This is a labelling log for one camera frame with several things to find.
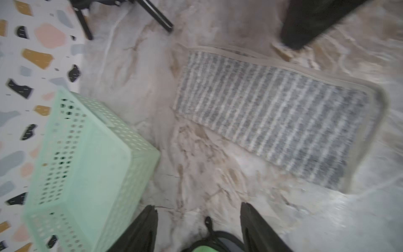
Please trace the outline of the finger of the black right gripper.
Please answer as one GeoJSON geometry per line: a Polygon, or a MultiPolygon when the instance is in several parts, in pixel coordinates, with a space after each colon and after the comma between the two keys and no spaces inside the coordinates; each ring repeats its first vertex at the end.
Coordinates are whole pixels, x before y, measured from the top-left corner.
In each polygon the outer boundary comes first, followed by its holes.
{"type": "Polygon", "coordinates": [[[292,50],[300,50],[367,0],[290,1],[280,32],[280,40],[292,50]]]}

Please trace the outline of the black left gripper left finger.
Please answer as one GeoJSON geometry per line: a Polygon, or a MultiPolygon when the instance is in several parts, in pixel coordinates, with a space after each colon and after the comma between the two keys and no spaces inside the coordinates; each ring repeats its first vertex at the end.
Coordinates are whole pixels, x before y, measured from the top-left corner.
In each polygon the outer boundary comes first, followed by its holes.
{"type": "Polygon", "coordinates": [[[107,252],[153,252],[157,226],[157,210],[148,205],[107,252]]]}

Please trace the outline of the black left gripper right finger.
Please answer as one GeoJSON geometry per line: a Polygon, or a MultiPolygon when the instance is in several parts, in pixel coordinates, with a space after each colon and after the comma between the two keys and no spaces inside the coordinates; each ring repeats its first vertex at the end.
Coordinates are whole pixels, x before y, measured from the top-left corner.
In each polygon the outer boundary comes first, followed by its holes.
{"type": "Polygon", "coordinates": [[[242,202],[240,222],[246,252],[293,252],[251,204],[242,202]]]}

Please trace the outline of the green and grey dishcloth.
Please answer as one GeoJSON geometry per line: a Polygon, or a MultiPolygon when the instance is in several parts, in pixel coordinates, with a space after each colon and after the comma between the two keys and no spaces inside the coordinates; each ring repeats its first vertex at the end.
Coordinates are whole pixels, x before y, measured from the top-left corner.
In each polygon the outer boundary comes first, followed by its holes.
{"type": "Polygon", "coordinates": [[[215,231],[213,220],[206,217],[204,220],[208,235],[183,249],[183,252],[244,252],[243,242],[235,235],[224,231],[215,231]]]}

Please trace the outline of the grey patterned cloth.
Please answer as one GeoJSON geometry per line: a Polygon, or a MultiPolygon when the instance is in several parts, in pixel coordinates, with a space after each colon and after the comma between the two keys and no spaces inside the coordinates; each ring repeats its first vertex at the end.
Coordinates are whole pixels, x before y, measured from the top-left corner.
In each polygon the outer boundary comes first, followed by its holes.
{"type": "Polygon", "coordinates": [[[374,83],[209,46],[188,50],[174,103],[184,118],[340,192],[348,191],[387,108],[374,83]]]}

